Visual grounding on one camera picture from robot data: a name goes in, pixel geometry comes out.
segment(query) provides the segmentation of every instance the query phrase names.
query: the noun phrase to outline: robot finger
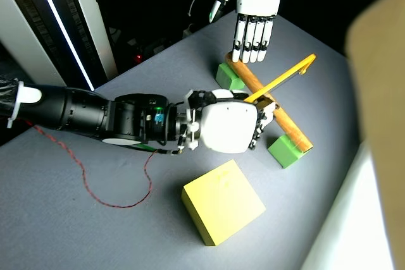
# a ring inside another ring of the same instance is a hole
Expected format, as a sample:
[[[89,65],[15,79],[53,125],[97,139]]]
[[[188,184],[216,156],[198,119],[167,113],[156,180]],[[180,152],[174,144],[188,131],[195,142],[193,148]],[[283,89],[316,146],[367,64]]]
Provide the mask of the robot finger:
[[[275,16],[270,16],[266,20],[265,29],[263,30],[263,37],[261,39],[261,44],[259,48],[258,61],[263,61],[266,56],[267,47],[270,43],[271,30],[273,29],[274,17]]]
[[[252,43],[254,30],[256,29],[257,16],[249,16],[247,18],[246,36],[242,53],[242,62],[248,63],[251,57]]]
[[[240,50],[242,48],[243,36],[245,35],[247,15],[238,14],[238,20],[235,29],[234,49],[232,51],[232,61],[238,62],[240,57]]]
[[[258,58],[258,52],[260,48],[261,38],[263,36],[263,30],[265,28],[266,17],[259,17],[256,24],[256,29],[254,31],[252,52],[251,52],[251,63],[256,62]]]

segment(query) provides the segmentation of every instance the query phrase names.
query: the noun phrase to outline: green cube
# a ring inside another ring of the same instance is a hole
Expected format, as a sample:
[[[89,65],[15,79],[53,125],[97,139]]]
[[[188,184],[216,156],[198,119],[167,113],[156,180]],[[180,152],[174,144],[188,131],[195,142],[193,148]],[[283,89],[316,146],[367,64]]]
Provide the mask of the green cube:
[[[287,134],[279,137],[269,148],[272,156],[286,168],[305,154],[300,151]]]
[[[215,80],[221,88],[227,90],[241,90],[245,87],[245,83],[226,63],[222,63],[218,66]]]

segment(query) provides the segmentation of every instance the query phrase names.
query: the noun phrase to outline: yellow block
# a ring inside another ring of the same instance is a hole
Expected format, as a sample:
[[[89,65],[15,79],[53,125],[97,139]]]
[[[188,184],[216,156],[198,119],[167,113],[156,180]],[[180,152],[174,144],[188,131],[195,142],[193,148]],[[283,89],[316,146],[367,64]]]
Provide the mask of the yellow block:
[[[219,245],[266,210],[234,160],[186,184],[182,200],[207,246]]]

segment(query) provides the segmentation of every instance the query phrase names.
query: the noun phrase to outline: robotic hand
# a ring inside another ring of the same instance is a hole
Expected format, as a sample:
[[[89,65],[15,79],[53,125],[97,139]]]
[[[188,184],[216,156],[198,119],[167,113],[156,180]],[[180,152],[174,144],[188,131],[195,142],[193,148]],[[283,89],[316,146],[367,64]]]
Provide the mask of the robotic hand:
[[[263,110],[244,102],[247,94],[229,90],[191,90],[183,102],[171,104],[162,95],[129,94],[109,101],[90,91],[31,85],[0,78],[0,115],[96,138],[107,144],[142,150],[137,144],[177,141],[177,150],[156,149],[176,155],[194,150],[201,139],[224,153],[253,149],[263,128],[272,121],[275,103]],[[186,105],[177,113],[177,105]]]
[[[219,19],[227,1],[215,1],[209,22]],[[237,62],[240,57],[243,63],[264,60],[279,4],[280,0],[237,0],[233,62]]]

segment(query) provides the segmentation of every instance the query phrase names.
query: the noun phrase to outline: red wire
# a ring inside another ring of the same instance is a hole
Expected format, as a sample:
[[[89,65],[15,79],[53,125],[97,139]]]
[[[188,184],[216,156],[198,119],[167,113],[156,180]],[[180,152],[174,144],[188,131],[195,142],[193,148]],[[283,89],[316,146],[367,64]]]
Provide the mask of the red wire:
[[[84,168],[83,163],[77,159],[77,157],[74,155],[73,151],[64,143],[61,142],[59,140],[57,140],[56,138],[54,138],[52,135],[47,134],[43,129],[39,128],[38,126],[34,126],[31,122],[26,121],[28,125],[33,126],[41,135],[47,137],[48,139],[52,140],[55,144],[60,145],[64,150],[67,151],[67,153],[69,153],[70,157],[75,161],[75,163],[78,164],[78,166],[82,169],[82,179],[83,179],[83,184],[84,187],[86,189],[86,191],[90,194],[90,196],[95,199],[97,202],[99,202],[100,204],[107,206],[107,207],[112,207],[112,208],[120,208],[120,209],[126,209],[126,208],[132,208],[135,207],[136,205],[140,204],[141,202],[143,202],[151,193],[152,190],[152,180],[151,177],[148,175],[147,171],[146,171],[146,167],[147,164],[149,162],[149,160],[152,158],[152,156],[157,153],[157,151],[154,151],[146,160],[145,165],[144,165],[144,173],[146,178],[149,180],[149,188],[147,190],[146,195],[139,201],[137,201],[136,203],[132,204],[132,205],[127,205],[127,206],[121,206],[121,205],[113,205],[113,204],[109,204],[107,202],[103,202],[96,194],[94,194],[94,192],[90,189],[89,184],[87,183],[87,177],[86,177],[86,170]]]

